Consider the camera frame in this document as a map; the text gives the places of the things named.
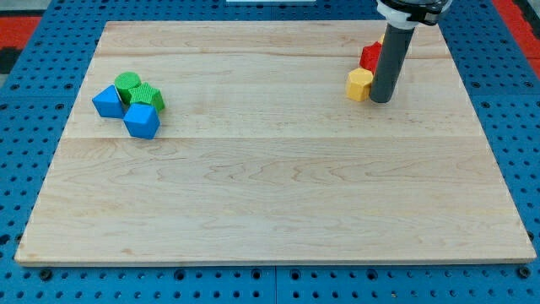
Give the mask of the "white black robot arm flange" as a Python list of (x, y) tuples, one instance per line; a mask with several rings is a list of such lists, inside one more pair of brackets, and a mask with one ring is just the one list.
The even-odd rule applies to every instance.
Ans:
[(393, 27), (411, 30), (418, 24), (437, 25), (452, 3), (452, 0), (377, 0), (376, 10)]

